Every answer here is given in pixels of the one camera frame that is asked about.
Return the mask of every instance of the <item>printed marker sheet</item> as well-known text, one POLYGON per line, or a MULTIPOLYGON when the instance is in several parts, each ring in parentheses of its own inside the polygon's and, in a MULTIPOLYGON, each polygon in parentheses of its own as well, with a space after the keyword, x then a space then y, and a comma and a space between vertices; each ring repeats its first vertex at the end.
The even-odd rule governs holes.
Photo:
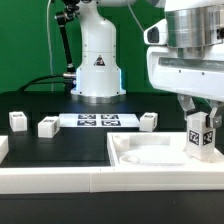
POLYGON ((60 114, 60 127, 139 127, 135 114, 60 114))

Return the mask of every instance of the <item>white container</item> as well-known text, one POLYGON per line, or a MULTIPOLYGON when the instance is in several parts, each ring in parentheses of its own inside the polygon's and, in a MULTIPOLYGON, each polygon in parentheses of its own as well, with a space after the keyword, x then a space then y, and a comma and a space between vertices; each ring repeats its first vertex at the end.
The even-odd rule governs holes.
POLYGON ((9 151, 8 137, 0 136, 0 163, 3 161, 9 151))

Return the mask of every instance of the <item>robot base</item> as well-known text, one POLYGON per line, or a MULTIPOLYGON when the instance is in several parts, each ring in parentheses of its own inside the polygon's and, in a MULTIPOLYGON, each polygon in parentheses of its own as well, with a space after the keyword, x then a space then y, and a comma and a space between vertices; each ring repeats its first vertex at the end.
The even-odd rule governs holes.
POLYGON ((84 96, 81 94, 77 94, 76 91, 71 91, 72 100, 81 101, 84 103, 91 104, 109 104, 119 101, 124 101, 126 99, 126 91, 123 91, 115 96, 110 97, 95 97, 95 96, 84 96))

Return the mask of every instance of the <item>warning label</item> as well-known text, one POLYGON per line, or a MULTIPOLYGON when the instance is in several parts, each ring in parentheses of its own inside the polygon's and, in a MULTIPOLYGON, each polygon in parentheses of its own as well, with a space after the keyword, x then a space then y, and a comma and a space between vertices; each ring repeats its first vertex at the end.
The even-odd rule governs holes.
POLYGON ((105 63, 103 61, 103 58, 101 55, 97 58, 96 62, 94 63, 95 66, 105 66, 105 63))

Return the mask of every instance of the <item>black cable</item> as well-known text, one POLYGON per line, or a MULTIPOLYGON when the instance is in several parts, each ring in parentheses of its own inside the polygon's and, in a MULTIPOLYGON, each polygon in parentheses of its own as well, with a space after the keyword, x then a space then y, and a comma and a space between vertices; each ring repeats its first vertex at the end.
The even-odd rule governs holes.
POLYGON ((18 90, 18 91, 24 91, 26 88, 28 88, 29 86, 32 86, 32 85, 45 85, 45 84, 58 84, 58 83, 63 83, 64 84, 64 82, 36 82, 36 83, 30 83, 29 85, 27 84, 27 85, 25 85, 24 86, 24 88, 22 89, 22 90, 18 90))
POLYGON ((52 78, 63 78, 63 75, 47 75, 47 76, 42 76, 36 79, 33 79, 32 81, 28 82, 27 84, 21 86, 17 91, 24 91, 27 87, 29 87, 30 85, 38 82, 38 81, 42 81, 42 80, 46 80, 46 79, 52 79, 52 78))

